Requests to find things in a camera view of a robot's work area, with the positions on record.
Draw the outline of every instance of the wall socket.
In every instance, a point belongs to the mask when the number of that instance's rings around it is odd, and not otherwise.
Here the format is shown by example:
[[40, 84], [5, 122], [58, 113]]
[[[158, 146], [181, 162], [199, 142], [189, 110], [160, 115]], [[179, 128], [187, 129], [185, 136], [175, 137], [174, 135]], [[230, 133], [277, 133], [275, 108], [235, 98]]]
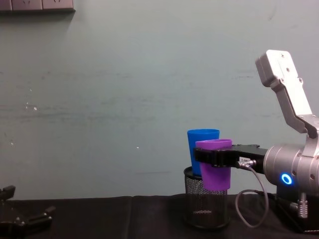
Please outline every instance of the wall socket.
[[73, 0], [42, 0], [43, 9], [73, 9]]
[[11, 0], [13, 11], [42, 10], [42, 0]]
[[0, 11], [12, 11], [11, 0], [0, 0]]

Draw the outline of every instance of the black tablecloth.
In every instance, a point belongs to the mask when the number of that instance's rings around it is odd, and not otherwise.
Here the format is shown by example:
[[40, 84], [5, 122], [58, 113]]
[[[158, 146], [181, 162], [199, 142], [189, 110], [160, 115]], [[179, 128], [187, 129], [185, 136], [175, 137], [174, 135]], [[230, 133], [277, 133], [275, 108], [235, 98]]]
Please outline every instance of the black tablecloth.
[[[54, 205], [51, 229], [28, 239], [311, 239], [314, 235], [293, 232], [271, 210], [257, 229], [246, 227], [237, 216], [235, 196], [228, 197], [229, 226], [219, 232], [200, 231], [183, 220], [184, 195], [136, 196], [101, 199], [15, 201], [25, 214], [43, 212]], [[240, 208], [248, 221], [263, 214], [263, 197], [243, 195]]]

